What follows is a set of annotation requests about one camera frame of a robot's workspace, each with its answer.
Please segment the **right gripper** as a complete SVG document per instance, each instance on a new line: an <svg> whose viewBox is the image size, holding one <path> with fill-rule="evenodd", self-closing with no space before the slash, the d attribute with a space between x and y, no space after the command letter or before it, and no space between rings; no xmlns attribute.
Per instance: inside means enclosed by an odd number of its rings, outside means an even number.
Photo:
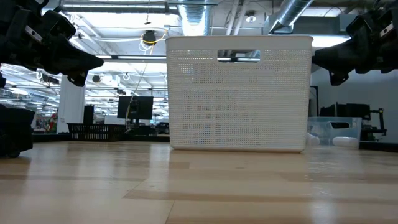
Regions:
<svg viewBox="0 0 398 224"><path fill-rule="evenodd" d="M397 69L397 6L373 9L356 16L346 28L350 40L315 51L312 63L329 72L331 86L340 86L348 73Z"/></svg>

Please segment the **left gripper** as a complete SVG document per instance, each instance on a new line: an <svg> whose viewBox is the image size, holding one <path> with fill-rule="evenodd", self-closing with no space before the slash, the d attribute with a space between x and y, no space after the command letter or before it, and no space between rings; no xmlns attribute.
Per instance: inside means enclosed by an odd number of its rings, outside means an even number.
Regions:
<svg viewBox="0 0 398 224"><path fill-rule="evenodd" d="M72 46L76 29L60 8L43 11L48 1L1 1L1 63L43 67L67 74L69 82L84 86L87 73L103 59Z"/></svg>

